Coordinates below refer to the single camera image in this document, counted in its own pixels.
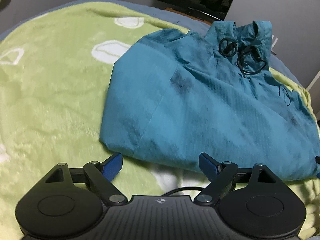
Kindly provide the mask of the teal hooded jacket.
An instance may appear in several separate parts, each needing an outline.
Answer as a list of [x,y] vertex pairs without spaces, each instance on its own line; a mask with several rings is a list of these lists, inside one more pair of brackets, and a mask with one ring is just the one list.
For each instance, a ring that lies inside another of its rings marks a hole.
[[296,90],[269,69],[272,24],[163,29],[114,64],[100,129],[107,149],[198,171],[202,152],[283,180],[319,175],[319,133]]

